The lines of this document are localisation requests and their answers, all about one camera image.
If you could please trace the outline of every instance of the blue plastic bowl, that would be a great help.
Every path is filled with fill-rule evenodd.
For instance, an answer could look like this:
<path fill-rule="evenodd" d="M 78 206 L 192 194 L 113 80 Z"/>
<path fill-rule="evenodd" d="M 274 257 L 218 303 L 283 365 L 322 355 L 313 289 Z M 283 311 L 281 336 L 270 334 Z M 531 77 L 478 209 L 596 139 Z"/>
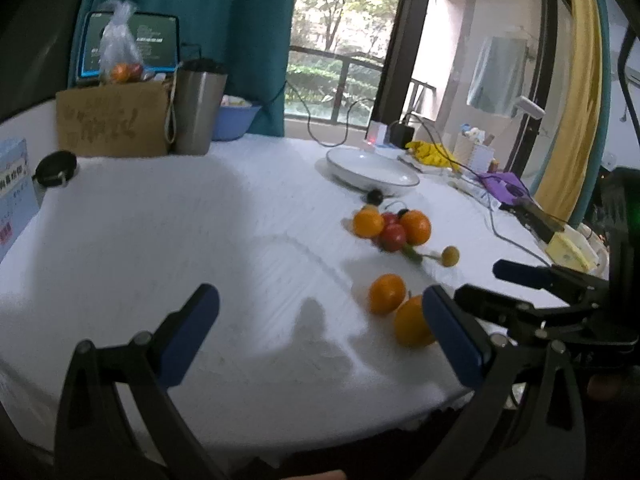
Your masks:
<path fill-rule="evenodd" d="M 262 105 L 251 107 L 221 106 L 211 140 L 239 139 L 247 132 L 261 109 Z"/>

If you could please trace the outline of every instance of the screw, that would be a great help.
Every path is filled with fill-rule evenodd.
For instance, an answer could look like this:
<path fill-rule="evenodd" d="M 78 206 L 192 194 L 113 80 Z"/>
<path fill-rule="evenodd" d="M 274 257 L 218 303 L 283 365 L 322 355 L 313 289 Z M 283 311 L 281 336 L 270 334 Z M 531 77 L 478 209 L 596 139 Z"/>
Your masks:
<path fill-rule="evenodd" d="M 79 354 L 86 354 L 89 350 L 91 350 L 91 341 L 88 339 L 79 342 L 78 346 L 76 346 L 76 352 Z"/>
<path fill-rule="evenodd" d="M 504 348 L 509 344 L 509 340 L 507 339 L 507 336 L 499 332 L 495 334 L 491 334 L 489 336 L 489 341 L 491 341 L 491 344 L 494 345 L 496 348 Z"/>
<path fill-rule="evenodd" d="M 138 332 L 133 338 L 133 342 L 138 346 L 144 346 L 151 341 L 151 334 L 149 332 Z"/>
<path fill-rule="evenodd" d="M 564 354 L 564 352 L 566 351 L 566 346 L 564 346 L 564 343 L 562 341 L 558 341 L 558 339 L 555 339 L 551 342 L 551 348 L 559 354 Z"/>

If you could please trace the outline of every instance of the monitor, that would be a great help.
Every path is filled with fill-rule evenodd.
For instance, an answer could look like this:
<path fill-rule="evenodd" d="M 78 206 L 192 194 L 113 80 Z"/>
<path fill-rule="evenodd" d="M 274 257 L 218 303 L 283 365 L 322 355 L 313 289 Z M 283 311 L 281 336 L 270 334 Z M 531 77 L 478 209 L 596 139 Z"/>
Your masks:
<path fill-rule="evenodd" d="M 78 81 L 100 74 L 100 38 L 112 12 L 90 12 L 84 22 L 78 60 Z M 179 61 L 178 18 L 166 14 L 136 12 L 129 29 L 142 54 L 145 68 L 154 72 L 173 72 Z"/>

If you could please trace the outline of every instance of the red barcode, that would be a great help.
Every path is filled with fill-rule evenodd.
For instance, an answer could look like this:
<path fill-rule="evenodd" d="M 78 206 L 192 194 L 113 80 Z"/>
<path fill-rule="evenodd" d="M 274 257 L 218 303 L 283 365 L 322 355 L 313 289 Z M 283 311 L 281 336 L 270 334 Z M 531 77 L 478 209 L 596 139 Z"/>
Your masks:
<path fill-rule="evenodd" d="M 11 238 L 11 223 L 7 222 L 2 229 L 0 229 L 0 244 L 4 245 Z"/>

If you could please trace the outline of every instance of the white bowl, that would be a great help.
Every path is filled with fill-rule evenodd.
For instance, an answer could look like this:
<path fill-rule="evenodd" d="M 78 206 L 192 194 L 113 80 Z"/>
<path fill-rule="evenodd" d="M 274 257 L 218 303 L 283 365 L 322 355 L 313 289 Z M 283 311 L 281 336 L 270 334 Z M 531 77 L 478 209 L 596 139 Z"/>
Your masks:
<path fill-rule="evenodd" d="M 379 189 L 385 196 L 402 196 L 420 184 L 414 170 L 377 153 L 334 148 L 327 152 L 326 160 L 337 178 L 363 191 Z"/>

